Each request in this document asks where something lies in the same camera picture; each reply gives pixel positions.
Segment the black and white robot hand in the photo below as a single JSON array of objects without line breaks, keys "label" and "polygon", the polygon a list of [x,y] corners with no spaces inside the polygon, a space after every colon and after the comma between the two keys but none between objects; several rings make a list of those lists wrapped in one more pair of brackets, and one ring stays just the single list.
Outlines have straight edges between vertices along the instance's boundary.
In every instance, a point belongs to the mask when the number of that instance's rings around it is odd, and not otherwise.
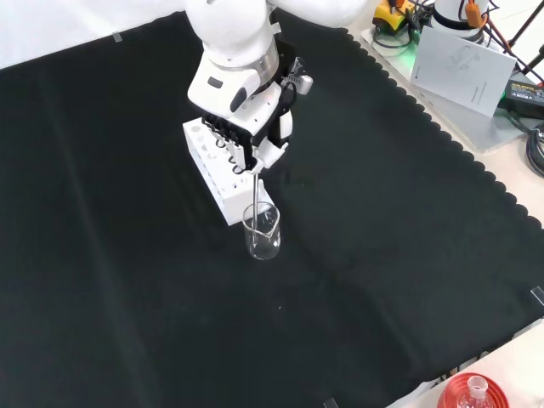
[{"label": "black and white robot hand", "polygon": [[220,147],[242,172],[258,174],[284,155],[292,136],[297,86],[276,80],[264,88],[254,69],[226,71],[202,58],[188,89],[189,101]]}]

